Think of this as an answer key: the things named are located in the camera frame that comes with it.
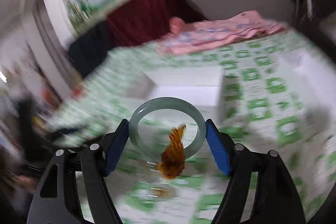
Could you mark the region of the pale green jade bangle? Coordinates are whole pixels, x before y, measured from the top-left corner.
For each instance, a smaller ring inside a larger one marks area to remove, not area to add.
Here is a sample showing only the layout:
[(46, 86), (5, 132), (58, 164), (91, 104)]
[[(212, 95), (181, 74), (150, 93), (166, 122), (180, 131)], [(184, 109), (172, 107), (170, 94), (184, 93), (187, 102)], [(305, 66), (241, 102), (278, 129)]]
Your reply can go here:
[(129, 137), (132, 145), (147, 159), (156, 162), (161, 161), (161, 153), (155, 152), (142, 141), (138, 132), (138, 124), (147, 114), (163, 109), (180, 111), (190, 116), (196, 122), (198, 126), (196, 136), (194, 137), (194, 140), (184, 149), (185, 159), (189, 159), (199, 151), (205, 141), (206, 124), (205, 119), (196, 107), (179, 98), (160, 97), (149, 100), (139, 106), (132, 114), (128, 126)]

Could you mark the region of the green white patterned tablecloth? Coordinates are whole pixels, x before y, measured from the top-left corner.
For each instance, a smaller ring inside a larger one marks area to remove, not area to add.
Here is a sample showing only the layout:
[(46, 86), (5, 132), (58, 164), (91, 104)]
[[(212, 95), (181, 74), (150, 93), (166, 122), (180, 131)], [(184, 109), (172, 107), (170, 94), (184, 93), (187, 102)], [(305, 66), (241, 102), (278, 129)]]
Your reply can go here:
[[(143, 71), (219, 66), (224, 72), (219, 131), (256, 152), (279, 151), (310, 220), (335, 184), (335, 66), (311, 41), (295, 31), (187, 55), (160, 55), (156, 42), (109, 51), (84, 81), (84, 93), (69, 99), (48, 122), (51, 130), (86, 126), (60, 139), (82, 144), (114, 130), (134, 112), (122, 95)], [(224, 196), (221, 174), (207, 145), (187, 161), (191, 168), (169, 181), (177, 198), (145, 197), (149, 185), (137, 182), (139, 153), (127, 144), (117, 171), (117, 211), (126, 223), (210, 223)]]

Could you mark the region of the white vivo box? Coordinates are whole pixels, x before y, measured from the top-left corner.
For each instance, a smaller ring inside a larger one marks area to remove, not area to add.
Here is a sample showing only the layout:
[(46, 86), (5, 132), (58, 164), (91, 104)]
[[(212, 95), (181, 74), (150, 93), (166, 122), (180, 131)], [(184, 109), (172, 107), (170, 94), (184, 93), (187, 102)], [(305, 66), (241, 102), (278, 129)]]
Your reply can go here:
[(224, 69), (215, 67), (164, 68), (144, 71), (124, 89), (131, 101), (146, 102), (159, 97), (179, 98), (194, 105), (205, 119), (220, 118)]

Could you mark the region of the black jacket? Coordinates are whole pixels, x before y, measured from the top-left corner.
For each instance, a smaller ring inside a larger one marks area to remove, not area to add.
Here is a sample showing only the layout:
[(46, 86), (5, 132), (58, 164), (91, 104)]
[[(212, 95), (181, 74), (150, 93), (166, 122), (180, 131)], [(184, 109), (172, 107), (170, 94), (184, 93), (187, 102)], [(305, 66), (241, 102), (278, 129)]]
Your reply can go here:
[(102, 64), (114, 46), (114, 37), (108, 31), (107, 23), (100, 22), (69, 46), (68, 60), (84, 79)]

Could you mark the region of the pink folded cloth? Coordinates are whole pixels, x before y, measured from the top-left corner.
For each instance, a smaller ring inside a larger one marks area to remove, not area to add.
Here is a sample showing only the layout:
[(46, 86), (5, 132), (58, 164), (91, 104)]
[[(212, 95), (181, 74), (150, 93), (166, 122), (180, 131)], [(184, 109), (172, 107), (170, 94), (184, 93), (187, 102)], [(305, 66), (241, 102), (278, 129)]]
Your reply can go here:
[(160, 54), (185, 55), (214, 50), (233, 43), (288, 30), (288, 25), (263, 18), (257, 11), (245, 11), (225, 20), (186, 23), (173, 17), (170, 32), (158, 41)]

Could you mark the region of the dark red velvet cloth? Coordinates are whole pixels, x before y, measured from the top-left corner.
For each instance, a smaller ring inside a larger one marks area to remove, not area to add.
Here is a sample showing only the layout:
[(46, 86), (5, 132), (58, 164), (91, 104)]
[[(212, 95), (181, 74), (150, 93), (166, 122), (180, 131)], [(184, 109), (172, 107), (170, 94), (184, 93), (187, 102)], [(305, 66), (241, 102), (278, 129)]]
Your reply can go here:
[(186, 23), (206, 19), (187, 0), (130, 0), (106, 16), (105, 29), (112, 47), (135, 47), (169, 33), (173, 17)]

